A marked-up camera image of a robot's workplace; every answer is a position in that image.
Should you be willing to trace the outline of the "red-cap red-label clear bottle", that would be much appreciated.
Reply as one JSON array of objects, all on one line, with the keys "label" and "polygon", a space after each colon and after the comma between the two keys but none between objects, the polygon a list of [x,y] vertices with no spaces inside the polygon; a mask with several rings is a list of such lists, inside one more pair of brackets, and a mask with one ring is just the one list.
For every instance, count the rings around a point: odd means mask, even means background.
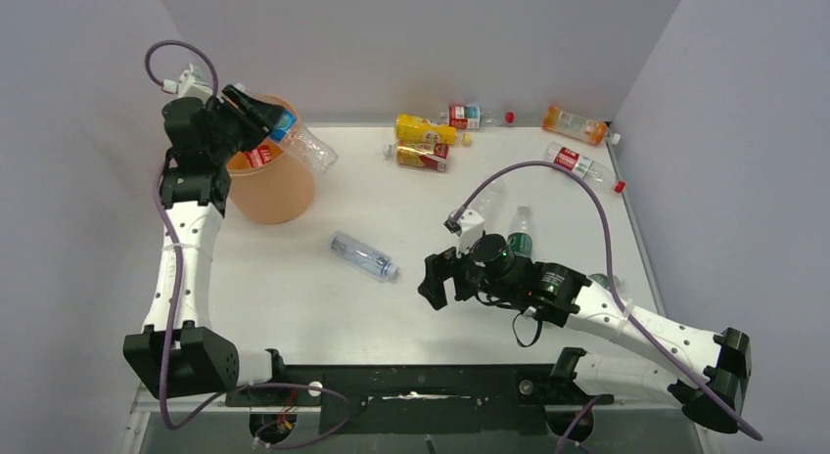
[{"label": "red-cap red-label clear bottle", "polygon": [[251,168],[262,167],[274,159],[270,147],[266,144],[262,144],[251,151],[245,152],[245,157]]}]

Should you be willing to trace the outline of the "blue-label clear water bottle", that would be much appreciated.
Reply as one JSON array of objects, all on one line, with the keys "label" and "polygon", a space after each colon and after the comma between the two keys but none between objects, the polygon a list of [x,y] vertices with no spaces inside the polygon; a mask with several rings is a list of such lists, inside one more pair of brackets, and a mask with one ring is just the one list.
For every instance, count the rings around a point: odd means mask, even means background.
[{"label": "blue-label clear water bottle", "polygon": [[336,150],[313,135],[291,110],[283,112],[268,139],[315,176],[324,175],[339,160]]}]

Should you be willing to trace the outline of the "blue tinted clear bottle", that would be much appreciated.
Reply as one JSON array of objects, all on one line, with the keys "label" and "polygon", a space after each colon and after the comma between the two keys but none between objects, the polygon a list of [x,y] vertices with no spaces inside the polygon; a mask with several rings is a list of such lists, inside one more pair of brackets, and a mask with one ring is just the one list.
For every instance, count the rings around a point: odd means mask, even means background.
[{"label": "blue tinted clear bottle", "polygon": [[389,255],[342,231],[330,237],[328,248],[332,254],[382,282],[392,282],[398,277],[399,268]]}]

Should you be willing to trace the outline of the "green-label clear bottle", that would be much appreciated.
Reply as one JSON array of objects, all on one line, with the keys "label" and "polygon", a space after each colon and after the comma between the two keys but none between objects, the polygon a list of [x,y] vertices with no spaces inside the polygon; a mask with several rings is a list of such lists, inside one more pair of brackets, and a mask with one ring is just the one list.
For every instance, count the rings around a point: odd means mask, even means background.
[{"label": "green-label clear bottle", "polygon": [[614,274],[607,275],[604,273],[593,273],[590,274],[588,278],[607,291],[616,289],[619,292],[622,289],[622,281],[617,275]]}]

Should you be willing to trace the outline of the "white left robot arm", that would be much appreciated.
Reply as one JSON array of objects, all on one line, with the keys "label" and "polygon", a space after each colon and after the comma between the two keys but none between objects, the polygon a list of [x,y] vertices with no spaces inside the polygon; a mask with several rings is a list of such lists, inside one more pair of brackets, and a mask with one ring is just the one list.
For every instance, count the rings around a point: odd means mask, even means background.
[{"label": "white left robot arm", "polygon": [[225,217],[227,164],[257,147],[286,109],[227,85],[206,100],[182,97],[162,109],[170,141],[154,189],[163,223],[158,280],[151,308],[122,352],[157,399],[224,393],[271,381],[273,349],[241,351],[211,327],[208,293],[213,249]]}]

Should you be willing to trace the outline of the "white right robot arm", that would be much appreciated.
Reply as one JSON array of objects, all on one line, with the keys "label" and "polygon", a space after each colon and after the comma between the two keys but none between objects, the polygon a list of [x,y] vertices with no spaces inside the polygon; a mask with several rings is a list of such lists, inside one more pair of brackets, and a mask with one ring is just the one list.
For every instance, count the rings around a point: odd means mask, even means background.
[{"label": "white right robot arm", "polygon": [[654,401],[680,408],[713,431],[757,435],[742,416],[752,373],[746,334],[696,329],[624,302],[575,269],[513,253],[498,234],[482,236],[466,252],[450,248],[426,257],[418,292],[436,310],[448,304],[447,280],[458,301],[489,296],[496,306],[540,324],[586,333],[630,352],[622,358],[564,348],[550,376],[560,400]]}]

